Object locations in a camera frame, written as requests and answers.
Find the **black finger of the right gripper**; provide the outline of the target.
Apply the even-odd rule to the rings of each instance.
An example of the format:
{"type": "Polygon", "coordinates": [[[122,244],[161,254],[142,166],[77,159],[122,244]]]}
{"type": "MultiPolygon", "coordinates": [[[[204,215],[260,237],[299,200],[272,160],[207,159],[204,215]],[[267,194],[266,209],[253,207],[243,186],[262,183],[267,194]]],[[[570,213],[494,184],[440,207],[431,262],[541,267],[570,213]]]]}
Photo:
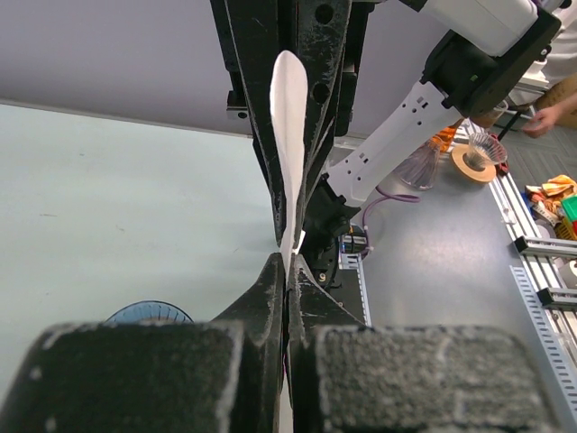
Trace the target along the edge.
{"type": "Polygon", "coordinates": [[[226,1],[237,65],[252,125],[256,154],[270,193],[276,240],[286,225],[286,199],[270,114],[275,60],[289,35],[287,1],[226,1]]]}
{"type": "Polygon", "coordinates": [[[342,66],[350,1],[296,1],[296,49],[307,74],[305,162],[298,227],[305,227],[308,202],[325,165],[326,136],[334,130],[334,85],[342,66]]]}

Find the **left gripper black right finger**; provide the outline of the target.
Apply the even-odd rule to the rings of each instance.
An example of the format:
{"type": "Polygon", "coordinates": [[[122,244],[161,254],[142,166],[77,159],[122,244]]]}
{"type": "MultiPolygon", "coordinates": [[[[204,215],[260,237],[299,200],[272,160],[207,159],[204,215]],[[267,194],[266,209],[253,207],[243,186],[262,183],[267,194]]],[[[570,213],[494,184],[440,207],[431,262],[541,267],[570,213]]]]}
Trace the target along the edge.
{"type": "Polygon", "coordinates": [[[297,432],[573,432],[575,377],[515,282],[487,325],[369,327],[294,256],[287,370],[297,432]]]}

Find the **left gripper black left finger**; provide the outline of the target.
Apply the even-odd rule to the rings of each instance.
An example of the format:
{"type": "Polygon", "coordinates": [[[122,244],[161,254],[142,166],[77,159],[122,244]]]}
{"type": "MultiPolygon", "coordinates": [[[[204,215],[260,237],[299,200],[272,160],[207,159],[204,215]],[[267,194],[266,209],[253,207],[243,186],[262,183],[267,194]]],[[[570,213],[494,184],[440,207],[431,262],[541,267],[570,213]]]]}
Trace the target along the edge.
{"type": "Polygon", "coordinates": [[[285,272],[208,322],[67,323],[24,357],[1,408],[4,432],[275,432],[283,382],[285,272]]]}

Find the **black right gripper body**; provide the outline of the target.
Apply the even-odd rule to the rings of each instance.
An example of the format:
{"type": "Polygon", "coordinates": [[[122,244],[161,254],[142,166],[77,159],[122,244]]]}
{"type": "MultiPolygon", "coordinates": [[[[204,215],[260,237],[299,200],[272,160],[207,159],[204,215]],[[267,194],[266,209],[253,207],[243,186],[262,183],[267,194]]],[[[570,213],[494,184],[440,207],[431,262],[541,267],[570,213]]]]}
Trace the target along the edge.
{"type": "MultiPolygon", "coordinates": [[[[229,73],[232,89],[227,95],[226,112],[229,118],[238,120],[248,117],[240,70],[234,50],[233,37],[228,23],[228,16],[223,1],[211,3],[218,34],[224,66],[229,73]]],[[[346,34],[344,54],[344,78],[340,87],[341,97],[335,119],[335,135],[342,137],[348,134],[353,118],[355,99],[362,50],[370,14],[374,11],[372,1],[354,1],[346,34]]],[[[279,44],[282,49],[294,50],[297,42],[297,3],[295,1],[278,2],[279,44]]]]}

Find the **single white paper filter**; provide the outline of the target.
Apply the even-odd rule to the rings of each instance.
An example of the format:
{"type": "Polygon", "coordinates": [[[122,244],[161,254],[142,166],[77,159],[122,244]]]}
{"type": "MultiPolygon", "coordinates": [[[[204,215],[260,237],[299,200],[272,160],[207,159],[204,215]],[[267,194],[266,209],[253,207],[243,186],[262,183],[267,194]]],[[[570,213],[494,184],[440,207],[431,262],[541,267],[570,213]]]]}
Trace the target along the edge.
{"type": "Polygon", "coordinates": [[[270,83],[270,119],[286,198],[286,228],[279,248],[286,274],[298,238],[295,231],[304,169],[307,93],[302,62],[291,51],[282,51],[275,60],[270,83]]]}

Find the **blue glass dripper cone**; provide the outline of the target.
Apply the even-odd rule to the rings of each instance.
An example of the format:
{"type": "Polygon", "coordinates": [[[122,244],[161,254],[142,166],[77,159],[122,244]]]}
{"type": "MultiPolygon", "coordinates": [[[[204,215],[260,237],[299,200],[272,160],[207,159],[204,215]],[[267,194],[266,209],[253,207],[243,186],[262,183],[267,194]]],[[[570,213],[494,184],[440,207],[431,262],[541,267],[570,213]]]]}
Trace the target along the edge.
{"type": "Polygon", "coordinates": [[[106,321],[107,324],[134,323],[186,323],[194,320],[183,309],[160,300],[134,302],[117,310],[106,321]]]}

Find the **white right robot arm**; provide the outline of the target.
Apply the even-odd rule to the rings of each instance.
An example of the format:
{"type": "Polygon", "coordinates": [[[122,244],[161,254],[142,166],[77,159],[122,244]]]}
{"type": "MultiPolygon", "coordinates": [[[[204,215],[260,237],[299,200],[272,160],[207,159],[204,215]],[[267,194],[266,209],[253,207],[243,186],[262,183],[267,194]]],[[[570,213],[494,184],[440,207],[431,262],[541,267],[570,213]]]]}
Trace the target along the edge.
{"type": "Polygon", "coordinates": [[[378,184],[420,144],[464,117],[485,115],[559,32],[539,1],[410,1],[446,35],[395,111],[333,167],[347,131],[371,1],[214,1],[232,91],[245,112],[270,192],[284,267],[314,263],[378,184]]]}

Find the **person's hand in background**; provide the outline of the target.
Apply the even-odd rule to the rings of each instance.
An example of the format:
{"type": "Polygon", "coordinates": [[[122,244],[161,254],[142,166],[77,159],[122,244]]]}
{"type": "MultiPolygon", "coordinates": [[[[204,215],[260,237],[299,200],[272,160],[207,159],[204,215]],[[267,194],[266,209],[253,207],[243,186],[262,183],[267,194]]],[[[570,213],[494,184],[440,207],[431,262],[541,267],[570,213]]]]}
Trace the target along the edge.
{"type": "Polygon", "coordinates": [[[538,111],[522,128],[522,131],[532,138],[538,138],[554,128],[563,115],[559,106],[550,106],[538,111]]]}

